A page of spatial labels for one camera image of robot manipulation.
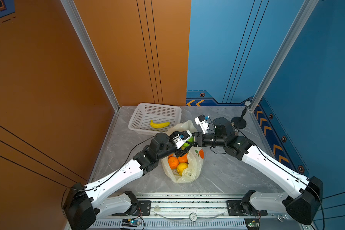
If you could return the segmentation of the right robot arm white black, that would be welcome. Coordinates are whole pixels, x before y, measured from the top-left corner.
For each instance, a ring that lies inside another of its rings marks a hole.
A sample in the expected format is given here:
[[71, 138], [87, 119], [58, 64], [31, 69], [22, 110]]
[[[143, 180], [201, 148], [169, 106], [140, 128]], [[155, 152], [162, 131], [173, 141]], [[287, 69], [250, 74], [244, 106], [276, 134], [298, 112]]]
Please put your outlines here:
[[195, 118], [202, 130], [193, 134], [195, 147], [222, 147], [226, 154], [256, 168], [283, 189], [282, 193], [248, 191], [241, 199], [241, 211], [247, 215], [275, 211], [288, 214], [303, 225], [311, 225], [317, 211], [323, 209], [323, 182], [282, 165], [246, 136], [236, 136], [231, 122], [223, 117], [213, 120], [214, 130], [209, 133], [208, 119], [204, 115]]

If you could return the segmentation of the white perforated plastic basket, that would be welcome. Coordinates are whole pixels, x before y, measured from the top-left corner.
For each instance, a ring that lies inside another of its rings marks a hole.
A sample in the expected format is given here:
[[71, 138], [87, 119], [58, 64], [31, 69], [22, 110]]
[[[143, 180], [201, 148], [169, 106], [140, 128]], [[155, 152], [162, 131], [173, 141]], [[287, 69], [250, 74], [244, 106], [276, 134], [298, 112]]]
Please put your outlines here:
[[[152, 103], [140, 103], [129, 121], [128, 128], [142, 135], [155, 135], [159, 132], [167, 132], [181, 121], [182, 109], [178, 106], [161, 105]], [[165, 128], [155, 129], [150, 126], [154, 123], [170, 122]]]

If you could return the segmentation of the aluminium corner post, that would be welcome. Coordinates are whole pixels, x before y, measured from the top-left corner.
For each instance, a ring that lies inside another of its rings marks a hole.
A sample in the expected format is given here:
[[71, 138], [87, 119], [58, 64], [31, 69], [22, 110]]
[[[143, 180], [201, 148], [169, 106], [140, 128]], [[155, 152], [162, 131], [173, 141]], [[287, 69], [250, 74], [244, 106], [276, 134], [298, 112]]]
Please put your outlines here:
[[263, 80], [261, 81], [250, 107], [250, 111], [254, 112], [256, 107], [259, 105], [260, 100], [264, 96], [266, 90], [277, 74], [279, 68], [281, 67], [283, 61], [287, 57], [289, 51], [293, 47], [295, 41], [300, 35], [302, 29], [307, 23], [310, 15], [318, 4], [318, 0], [306, 0], [303, 2], [300, 10], [298, 11], [291, 27], [289, 28], [278, 52], [276, 53], [271, 65], [269, 66]]
[[113, 109], [116, 112], [119, 112], [120, 105], [117, 101], [116, 95], [111, 87], [111, 84], [109, 82], [109, 79], [105, 73], [105, 70], [101, 64], [101, 61], [97, 55], [97, 52], [95, 50], [95, 47], [91, 41], [91, 38], [87, 32], [87, 29], [82, 21], [82, 18], [80, 16], [80, 13], [76, 7], [76, 4], [74, 1], [71, 0], [61, 0], [60, 1], [63, 5], [63, 8], [70, 19], [70, 22], [72, 23], [72, 26], [83, 46], [83, 49], [91, 63], [91, 65], [94, 68], [95, 73], [97, 74], [97, 77], [105, 91], [105, 94], [112, 105]]

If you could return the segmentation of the black round-base lamp stand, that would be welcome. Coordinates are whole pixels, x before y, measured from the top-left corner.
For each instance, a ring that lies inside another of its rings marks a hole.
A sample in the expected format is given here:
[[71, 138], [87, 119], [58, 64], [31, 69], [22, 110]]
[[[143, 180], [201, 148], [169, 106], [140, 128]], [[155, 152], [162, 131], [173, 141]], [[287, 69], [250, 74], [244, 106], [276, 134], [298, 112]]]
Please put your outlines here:
[[244, 109], [242, 110], [241, 112], [241, 116], [240, 117], [233, 117], [232, 120], [231, 120], [231, 123], [232, 123], [232, 126], [236, 129], [243, 129], [246, 127], [247, 125], [247, 122], [246, 120], [244, 119], [244, 115], [246, 114], [248, 108], [251, 106], [252, 104], [252, 101], [251, 100], [246, 100], [244, 102]]

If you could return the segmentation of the yellowish translucent plastic bag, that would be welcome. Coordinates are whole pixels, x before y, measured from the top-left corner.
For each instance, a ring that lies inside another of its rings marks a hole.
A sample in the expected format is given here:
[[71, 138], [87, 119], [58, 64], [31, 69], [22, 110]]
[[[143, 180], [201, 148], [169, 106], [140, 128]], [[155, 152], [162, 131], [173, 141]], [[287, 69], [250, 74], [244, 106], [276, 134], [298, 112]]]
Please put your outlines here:
[[189, 152], [178, 157], [170, 154], [161, 160], [165, 174], [176, 184], [191, 183], [199, 176], [204, 163], [201, 147], [191, 147]]

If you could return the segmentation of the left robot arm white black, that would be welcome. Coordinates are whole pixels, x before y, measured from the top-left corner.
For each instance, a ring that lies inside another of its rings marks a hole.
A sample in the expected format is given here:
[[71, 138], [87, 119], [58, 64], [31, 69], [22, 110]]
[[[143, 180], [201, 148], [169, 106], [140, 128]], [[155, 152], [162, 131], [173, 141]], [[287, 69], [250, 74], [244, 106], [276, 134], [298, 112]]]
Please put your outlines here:
[[118, 170], [84, 186], [81, 183], [74, 184], [62, 207], [71, 229], [86, 230], [101, 216], [134, 214], [138, 201], [130, 191], [118, 196], [111, 204], [105, 204], [104, 200], [126, 184], [152, 171], [161, 159], [179, 153], [185, 143], [193, 140], [193, 135], [188, 130], [175, 131], [171, 135], [158, 133], [149, 139], [149, 145]]

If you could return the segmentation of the orange fruit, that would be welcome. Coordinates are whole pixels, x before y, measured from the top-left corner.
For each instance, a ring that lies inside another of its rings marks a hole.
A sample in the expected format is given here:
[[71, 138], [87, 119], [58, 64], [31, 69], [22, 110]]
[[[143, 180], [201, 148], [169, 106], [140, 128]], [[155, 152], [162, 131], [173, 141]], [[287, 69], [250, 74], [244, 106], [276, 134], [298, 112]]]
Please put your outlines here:
[[178, 158], [176, 157], [169, 157], [168, 158], [168, 164], [169, 164], [169, 167], [172, 169], [172, 170], [175, 170], [178, 165], [179, 165], [179, 161], [178, 161]]
[[179, 161], [179, 163], [188, 163], [187, 154], [185, 154], [181, 157], [178, 157], [178, 161]]

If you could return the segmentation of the yellow banana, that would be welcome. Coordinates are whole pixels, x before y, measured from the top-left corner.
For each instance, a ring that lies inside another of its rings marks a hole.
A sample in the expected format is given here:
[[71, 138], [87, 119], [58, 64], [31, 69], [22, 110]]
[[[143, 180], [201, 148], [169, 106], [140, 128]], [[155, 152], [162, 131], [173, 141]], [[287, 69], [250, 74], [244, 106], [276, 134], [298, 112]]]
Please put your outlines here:
[[168, 127], [170, 125], [170, 122], [164, 122], [164, 123], [154, 123], [153, 120], [150, 121], [150, 126], [155, 129], [161, 129]]

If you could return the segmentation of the yellow lemon fruit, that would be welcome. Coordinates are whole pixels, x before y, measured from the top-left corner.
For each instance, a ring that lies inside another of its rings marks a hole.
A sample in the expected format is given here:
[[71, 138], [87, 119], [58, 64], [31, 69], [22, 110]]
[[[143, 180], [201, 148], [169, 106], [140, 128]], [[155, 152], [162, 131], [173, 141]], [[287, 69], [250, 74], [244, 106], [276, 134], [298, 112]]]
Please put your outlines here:
[[187, 169], [187, 168], [188, 168], [188, 164], [187, 164], [187, 163], [180, 163], [180, 164], [177, 166], [176, 170], [177, 170], [178, 174], [179, 174], [180, 176], [182, 176], [183, 171], [184, 171], [185, 169]]

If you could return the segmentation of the left green circuit board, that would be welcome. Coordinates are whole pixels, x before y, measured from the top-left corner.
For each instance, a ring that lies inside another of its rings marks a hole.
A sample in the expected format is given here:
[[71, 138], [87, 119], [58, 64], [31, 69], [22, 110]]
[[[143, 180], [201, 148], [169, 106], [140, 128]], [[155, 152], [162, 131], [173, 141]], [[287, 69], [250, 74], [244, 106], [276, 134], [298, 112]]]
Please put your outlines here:
[[140, 218], [134, 219], [122, 219], [121, 222], [121, 229], [126, 230], [141, 230], [143, 227], [143, 222]]

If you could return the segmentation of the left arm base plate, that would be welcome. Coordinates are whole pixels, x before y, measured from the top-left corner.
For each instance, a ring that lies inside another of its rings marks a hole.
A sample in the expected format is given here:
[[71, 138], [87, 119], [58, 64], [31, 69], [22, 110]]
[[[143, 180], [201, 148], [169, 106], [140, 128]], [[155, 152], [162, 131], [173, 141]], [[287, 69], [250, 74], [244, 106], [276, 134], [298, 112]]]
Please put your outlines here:
[[132, 205], [129, 210], [125, 213], [116, 213], [112, 214], [112, 216], [142, 216], [146, 217], [150, 215], [151, 211], [151, 201], [150, 200], [142, 200], [138, 201], [137, 205]]

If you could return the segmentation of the right aluminium corner post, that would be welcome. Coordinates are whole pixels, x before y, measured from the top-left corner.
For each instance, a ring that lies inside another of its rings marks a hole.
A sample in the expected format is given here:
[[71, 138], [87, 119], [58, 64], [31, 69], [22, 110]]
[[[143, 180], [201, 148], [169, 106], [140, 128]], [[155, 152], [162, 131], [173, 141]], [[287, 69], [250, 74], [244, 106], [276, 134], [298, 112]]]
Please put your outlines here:
[[295, 41], [300, 35], [302, 29], [307, 23], [310, 15], [318, 4], [318, 0], [306, 0], [303, 2], [300, 10], [298, 11], [291, 27], [289, 28], [278, 52], [276, 53], [271, 65], [269, 66], [263, 80], [261, 81], [250, 107], [250, 111], [254, 112], [256, 107], [259, 105], [260, 100], [264, 96], [266, 90], [277, 74], [279, 68], [281, 67], [283, 61], [287, 57], [289, 51], [293, 47]]

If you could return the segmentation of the green apple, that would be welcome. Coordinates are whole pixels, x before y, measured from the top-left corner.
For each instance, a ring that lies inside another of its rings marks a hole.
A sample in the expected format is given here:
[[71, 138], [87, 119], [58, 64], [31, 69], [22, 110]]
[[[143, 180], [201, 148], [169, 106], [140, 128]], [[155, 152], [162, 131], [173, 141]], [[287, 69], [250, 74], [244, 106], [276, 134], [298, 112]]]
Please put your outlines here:
[[188, 139], [183, 146], [181, 147], [181, 150], [184, 150], [190, 146], [192, 146], [192, 144], [194, 143], [194, 137], [191, 137], [190, 139]]

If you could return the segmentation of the right circuit board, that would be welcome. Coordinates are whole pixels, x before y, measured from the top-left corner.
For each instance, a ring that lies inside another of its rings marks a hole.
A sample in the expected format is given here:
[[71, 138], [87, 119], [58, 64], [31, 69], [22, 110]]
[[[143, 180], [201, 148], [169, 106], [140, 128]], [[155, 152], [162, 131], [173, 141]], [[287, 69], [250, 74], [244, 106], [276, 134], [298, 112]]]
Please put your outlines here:
[[260, 222], [257, 219], [254, 218], [245, 218], [244, 219], [245, 226], [247, 230], [260, 230]]

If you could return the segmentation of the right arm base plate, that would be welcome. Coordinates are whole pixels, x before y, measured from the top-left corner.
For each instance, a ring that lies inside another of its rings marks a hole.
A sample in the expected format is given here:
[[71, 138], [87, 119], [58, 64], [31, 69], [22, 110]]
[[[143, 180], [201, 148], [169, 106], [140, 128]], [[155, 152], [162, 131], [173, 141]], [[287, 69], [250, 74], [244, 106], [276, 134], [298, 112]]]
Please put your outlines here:
[[267, 216], [266, 210], [257, 211], [249, 202], [242, 202], [240, 200], [226, 201], [227, 211], [230, 216]]

